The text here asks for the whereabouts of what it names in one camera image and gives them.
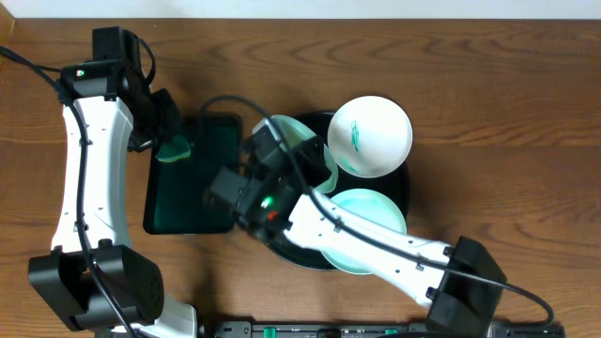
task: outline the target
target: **green light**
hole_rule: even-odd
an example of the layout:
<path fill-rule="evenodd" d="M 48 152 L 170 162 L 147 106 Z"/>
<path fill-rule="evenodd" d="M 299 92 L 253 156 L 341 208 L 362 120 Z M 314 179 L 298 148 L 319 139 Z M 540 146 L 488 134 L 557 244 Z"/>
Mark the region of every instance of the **green light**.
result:
<path fill-rule="evenodd" d="M 273 198 L 271 198 L 271 196 L 267 196 L 267 197 L 265 197 L 263 202 L 261 202 L 261 207 L 267 208 L 271 205 L 271 203 L 273 203 Z"/>

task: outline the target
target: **wooden table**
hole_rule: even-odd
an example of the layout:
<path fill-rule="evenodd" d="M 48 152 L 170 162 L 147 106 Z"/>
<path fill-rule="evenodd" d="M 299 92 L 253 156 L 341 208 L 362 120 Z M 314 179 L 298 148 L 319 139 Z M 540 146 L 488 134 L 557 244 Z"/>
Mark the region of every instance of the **wooden table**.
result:
<path fill-rule="evenodd" d="M 222 93 L 285 115 L 367 94 L 397 100 L 414 128 L 409 232 L 481 241 L 511 283 L 549 301 L 570 337 L 601 334 L 599 22 L 18 20 L 9 46 L 62 67 L 91 57 L 93 28 L 117 24 L 149 42 L 154 88 L 168 88 L 187 115 Z M 75 336 L 27 281 L 62 204 L 61 107 L 31 71 L 0 67 L 0 334 Z M 243 117 L 246 135 L 259 121 L 223 109 Z M 133 247 L 206 320 L 425 317 L 377 277 L 297 268 L 239 230 L 146 234 L 149 155 L 127 158 Z M 542 315 L 510 293 L 498 309 L 513 320 Z"/>

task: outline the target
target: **white arm segment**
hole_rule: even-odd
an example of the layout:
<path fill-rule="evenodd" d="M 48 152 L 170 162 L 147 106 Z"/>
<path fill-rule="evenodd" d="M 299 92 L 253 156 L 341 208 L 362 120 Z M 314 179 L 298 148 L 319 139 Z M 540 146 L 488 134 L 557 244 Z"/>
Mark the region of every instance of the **white arm segment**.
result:
<path fill-rule="evenodd" d="M 399 234 L 344 210 L 319 192 L 316 194 L 321 205 L 332 216 L 340 217 L 345 225 L 353 230 L 408 254 L 448 264 L 449 257 L 443 254 L 448 244 Z M 335 231 L 334 224 L 322 216 L 306 194 L 300 197 L 288 219 L 292 226 L 290 230 L 285 230 L 284 234 L 294 244 L 302 248 L 346 255 L 364 269 L 401 289 L 423 307 L 428 308 L 432 304 L 426 292 L 428 287 L 439 287 L 443 271 L 418 266 L 357 239 L 344 230 Z"/>
<path fill-rule="evenodd" d="M 87 147 L 84 194 L 85 233 L 90 248 L 98 248 L 98 241 L 105 238 L 113 245 L 131 247 L 125 219 L 125 160 L 133 128 L 130 109 L 121 99 L 109 101 L 104 97 L 78 99 L 74 104 L 87 125 L 91 142 Z M 70 108 L 63 108 L 63 117 L 67 126 L 67 174 L 63 209 L 51 249 L 62 245 L 63 253 L 72 253 L 82 250 L 75 227 L 80 133 Z M 161 316 L 154 325 L 131 325 L 155 337 L 194 338 L 196 323 L 191 305 L 165 295 Z M 116 327 L 113 331 L 125 329 Z"/>

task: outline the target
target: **black round tray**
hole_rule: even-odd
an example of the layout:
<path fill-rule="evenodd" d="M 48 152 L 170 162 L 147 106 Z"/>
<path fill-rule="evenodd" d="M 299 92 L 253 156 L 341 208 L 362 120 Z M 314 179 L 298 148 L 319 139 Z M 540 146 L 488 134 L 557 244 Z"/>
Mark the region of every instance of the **black round tray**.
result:
<path fill-rule="evenodd" d="M 294 116 L 304 123 L 315 134 L 321 136 L 328 143 L 328 127 L 334 113 L 310 113 Z M 409 207 L 409 171 L 405 163 L 386 176 L 378 178 L 355 177 L 338 168 L 338 182 L 333 192 L 327 193 L 333 197 L 339 192 L 349 189 L 370 189 L 388 196 L 401 209 L 407 218 Z M 280 235 L 266 243 L 275 254 L 286 261 L 308 269 L 331 270 L 336 269 L 319 251 L 302 249 L 290 242 L 284 235 Z"/>

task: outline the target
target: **white backdrop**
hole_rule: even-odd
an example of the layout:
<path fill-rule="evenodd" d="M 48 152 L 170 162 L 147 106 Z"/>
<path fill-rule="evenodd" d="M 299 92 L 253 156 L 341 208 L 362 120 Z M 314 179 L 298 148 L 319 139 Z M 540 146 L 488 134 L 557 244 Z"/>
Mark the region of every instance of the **white backdrop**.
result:
<path fill-rule="evenodd" d="M 601 19 L 601 0 L 0 0 L 15 18 Z"/>

